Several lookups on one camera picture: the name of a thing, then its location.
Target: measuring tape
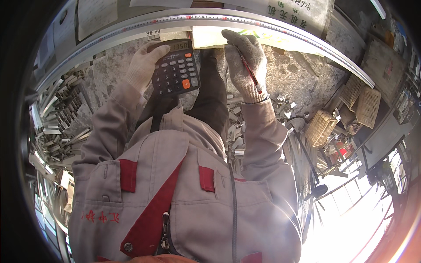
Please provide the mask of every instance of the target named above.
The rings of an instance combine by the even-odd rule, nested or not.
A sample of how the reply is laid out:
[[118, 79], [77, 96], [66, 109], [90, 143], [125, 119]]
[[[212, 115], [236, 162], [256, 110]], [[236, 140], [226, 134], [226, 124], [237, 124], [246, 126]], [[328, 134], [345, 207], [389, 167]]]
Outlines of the measuring tape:
[[157, 19], [151, 19], [151, 20], [145, 20], [145, 21], [141, 21], [138, 23], [134, 23], [125, 27], [122, 27], [120, 29], [111, 31], [109, 33], [107, 33], [106, 35], [102, 36], [102, 37], [98, 37], [97, 39], [95, 39], [94, 41], [89, 42], [88, 44], [82, 46], [81, 48], [79, 48], [77, 51], [75, 51], [72, 55], [70, 55], [67, 59], [65, 59], [63, 62], [61, 62], [50, 74], [48, 74], [48, 76], [42, 81], [42, 83], [38, 86], [37, 91], [40, 90], [40, 88], [46, 83], [46, 81], [53, 75], [55, 74], [61, 67], [63, 67], [67, 62], [69, 62], [71, 59], [73, 59], [74, 57], [76, 57], [77, 55], [81, 54], [83, 51], [87, 50], [88, 48], [97, 45], [98, 43], [101, 43], [102, 41], [109, 39], [111, 37], [115, 37], [121, 33], [125, 33], [128, 32], [130, 30], [133, 29], [138, 29], [138, 28], [142, 28], [142, 27], [146, 27], [146, 26], [150, 26], [150, 25], [154, 25], [154, 24], [163, 24], [163, 23], [168, 23], [168, 22], [172, 22], [172, 21], [191, 21], [191, 20], [208, 20], [208, 21], [229, 21], [229, 22], [237, 22], [237, 23], [242, 23], [242, 24], [248, 24], [248, 25], [253, 25], [253, 26], [258, 26], [258, 27], [263, 27], [263, 28], [267, 28], [267, 29], [272, 29], [287, 35], [290, 35], [292, 37], [298, 38], [302, 41], [305, 41], [321, 50], [323, 50], [324, 52], [326, 52], [327, 54], [333, 56], [334, 58], [338, 59], [341, 63], [345, 64], [346, 66], [348, 66], [349, 68], [351, 68], [354, 73], [356, 73], [356, 75], [362, 79], [365, 83], [367, 83], [367, 85], [369, 85], [370, 87], [374, 87], [375, 83], [373, 82], [373, 80], [371, 80], [364, 72], [360, 72], [362, 71], [358, 66], [354, 66], [352, 64], [350, 64], [348, 61], [346, 61], [344, 58], [342, 58], [341, 56], [337, 55], [335, 52], [333, 52], [332, 50], [330, 50], [328, 48], [328, 44], [320, 44], [302, 34], [299, 34], [293, 30], [281, 27], [281, 26], [277, 26], [277, 25], [273, 25], [271, 23], [267, 23], [267, 22], [261, 22], [261, 21], [257, 21], [254, 19], [246, 19], [243, 17], [238, 17], [238, 16], [226, 16], [226, 15], [216, 15], [216, 14], [184, 14], [184, 15], [176, 15], [176, 16], [165, 16], [165, 17], [161, 17], [161, 18], [157, 18]]

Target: calculator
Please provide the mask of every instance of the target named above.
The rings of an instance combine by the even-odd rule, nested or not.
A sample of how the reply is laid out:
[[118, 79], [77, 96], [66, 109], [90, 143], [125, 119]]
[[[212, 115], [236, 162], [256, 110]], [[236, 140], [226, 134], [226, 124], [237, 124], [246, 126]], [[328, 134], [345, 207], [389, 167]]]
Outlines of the calculator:
[[161, 45], [169, 45], [171, 49], [155, 64], [152, 76], [154, 89], [161, 96], [170, 97], [200, 88], [192, 41], [188, 38], [167, 40], [149, 46], [147, 52]]

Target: leg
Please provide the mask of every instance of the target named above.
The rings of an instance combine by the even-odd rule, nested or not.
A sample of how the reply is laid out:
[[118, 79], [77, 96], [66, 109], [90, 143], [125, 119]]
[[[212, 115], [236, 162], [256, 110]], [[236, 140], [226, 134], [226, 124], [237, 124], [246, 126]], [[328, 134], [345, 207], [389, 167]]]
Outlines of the leg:
[[226, 88], [217, 68], [213, 50], [201, 50], [200, 91], [192, 109], [185, 114], [207, 123], [223, 140], [228, 133]]
[[135, 130], [137, 130], [137, 128], [139, 128], [139, 126], [150, 117], [156, 114], [169, 113], [170, 110], [177, 107], [178, 103], [179, 103], [178, 95], [173, 96], [173, 97], [161, 98], [158, 92], [153, 90], [151, 97], [149, 98], [148, 102], [145, 105], [145, 108], [140, 114], [139, 120], [136, 123]]

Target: person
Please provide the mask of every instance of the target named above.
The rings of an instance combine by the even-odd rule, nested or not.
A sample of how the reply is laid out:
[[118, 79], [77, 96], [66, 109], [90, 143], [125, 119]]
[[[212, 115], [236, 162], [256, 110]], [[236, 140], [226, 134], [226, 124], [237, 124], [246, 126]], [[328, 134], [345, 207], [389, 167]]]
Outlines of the person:
[[[287, 129], [266, 91], [266, 57], [252, 35], [223, 30], [232, 83], [244, 99], [241, 173], [226, 161], [226, 88], [214, 52], [202, 52], [201, 87], [190, 111], [178, 104], [126, 138], [146, 103], [162, 45], [135, 53], [127, 75], [93, 116], [93, 131], [72, 164], [69, 241], [75, 262], [298, 262], [301, 229]], [[259, 94], [236, 48], [261, 86]]]

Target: gloved hand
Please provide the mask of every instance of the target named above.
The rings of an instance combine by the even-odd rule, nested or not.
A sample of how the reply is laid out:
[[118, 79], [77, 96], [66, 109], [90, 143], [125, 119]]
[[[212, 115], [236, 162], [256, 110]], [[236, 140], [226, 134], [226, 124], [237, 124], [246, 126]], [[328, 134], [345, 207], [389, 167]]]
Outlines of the gloved hand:
[[149, 42], [134, 54], [125, 77], [125, 80], [142, 95], [148, 88], [149, 81], [154, 74], [155, 63], [170, 51], [170, 46], [162, 45], [150, 53], [146, 53], [147, 47], [158, 42]]
[[[266, 99], [266, 56], [262, 46], [255, 36], [240, 35], [234, 31], [224, 29], [222, 36], [228, 40], [225, 45], [225, 58], [228, 62], [231, 81], [243, 96], [244, 102], [253, 104]], [[233, 46], [236, 45], [259, 82], [262, 93], [259, 94], [246, 67], [243, 65], [240, 54]]]

